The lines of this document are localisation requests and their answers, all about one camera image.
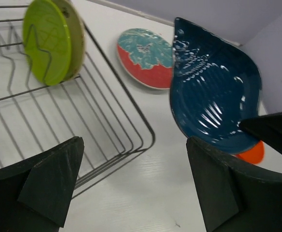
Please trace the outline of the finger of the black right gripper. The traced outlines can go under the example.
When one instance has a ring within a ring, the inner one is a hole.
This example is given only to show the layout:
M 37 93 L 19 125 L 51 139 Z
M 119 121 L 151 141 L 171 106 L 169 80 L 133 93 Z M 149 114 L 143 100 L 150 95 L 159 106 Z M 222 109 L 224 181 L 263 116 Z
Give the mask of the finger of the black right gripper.
M 240 129 L 282 154 L 282 112 L 244 119 Z

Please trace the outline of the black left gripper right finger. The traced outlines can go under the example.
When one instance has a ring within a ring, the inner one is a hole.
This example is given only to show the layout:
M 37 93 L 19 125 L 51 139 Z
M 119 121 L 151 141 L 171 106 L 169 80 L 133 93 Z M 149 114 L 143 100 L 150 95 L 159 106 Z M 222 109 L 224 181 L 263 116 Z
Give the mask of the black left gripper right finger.
M 186 143 L 206 231 L 282 232 L 282 174 L 192 137 Z

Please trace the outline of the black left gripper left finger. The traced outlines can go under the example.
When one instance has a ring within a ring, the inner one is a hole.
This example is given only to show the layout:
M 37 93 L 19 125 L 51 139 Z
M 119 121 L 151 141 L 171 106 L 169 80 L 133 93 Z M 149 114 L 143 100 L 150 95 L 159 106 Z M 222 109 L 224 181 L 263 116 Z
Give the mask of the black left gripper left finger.
M 82 137 L 0 169 L 0 232 L 64 227 L 84 154 Z

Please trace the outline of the orange round plate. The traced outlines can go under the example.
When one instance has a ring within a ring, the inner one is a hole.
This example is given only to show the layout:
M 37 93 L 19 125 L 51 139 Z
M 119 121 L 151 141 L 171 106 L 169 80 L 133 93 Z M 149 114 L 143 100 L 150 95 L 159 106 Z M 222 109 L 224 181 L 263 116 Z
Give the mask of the orange round plate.
M 264 144 L 262 141 L 259 141 L 253 148 L 236 154 L 235 156 L 243 161 L 246 161 L 251 164 L 259 164 L 262 162 L 265 155 Z

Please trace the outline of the dark blue leaf-shaped plate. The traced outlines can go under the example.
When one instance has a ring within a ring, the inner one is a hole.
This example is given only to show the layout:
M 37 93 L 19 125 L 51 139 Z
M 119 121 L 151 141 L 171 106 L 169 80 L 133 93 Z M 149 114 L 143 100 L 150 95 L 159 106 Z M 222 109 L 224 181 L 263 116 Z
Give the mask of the dark blue leaf-shaped plate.
M 174 20 L 172 54 L 169 102 L 181 132 L 232 155 L 253 148 L 258 140 L 240 129 L 259 112 L 262 81 L 253 60 L 181 17 Z

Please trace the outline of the red and teal floral plate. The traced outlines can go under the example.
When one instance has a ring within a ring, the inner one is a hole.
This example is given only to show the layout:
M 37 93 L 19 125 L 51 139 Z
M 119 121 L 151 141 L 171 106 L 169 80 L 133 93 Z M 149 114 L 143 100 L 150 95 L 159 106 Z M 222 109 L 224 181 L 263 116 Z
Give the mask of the red and teal floral plate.
M 116 43 L 117 55 L 127 73 L 153 89 L 169 89 L 172 80 L 172 46 L 160 35 L 142 28 L 127 29 Z

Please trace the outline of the lime green round plate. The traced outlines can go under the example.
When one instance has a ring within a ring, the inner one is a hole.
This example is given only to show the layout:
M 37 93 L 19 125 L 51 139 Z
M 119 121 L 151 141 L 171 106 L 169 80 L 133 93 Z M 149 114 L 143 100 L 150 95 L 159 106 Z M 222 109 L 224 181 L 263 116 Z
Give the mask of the lime green round plate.
M 47 86 L 63 81 L 71 63 L 71 37 L 59 7 L 34 0 L 24 16 L 22 38 L 36 79 Z

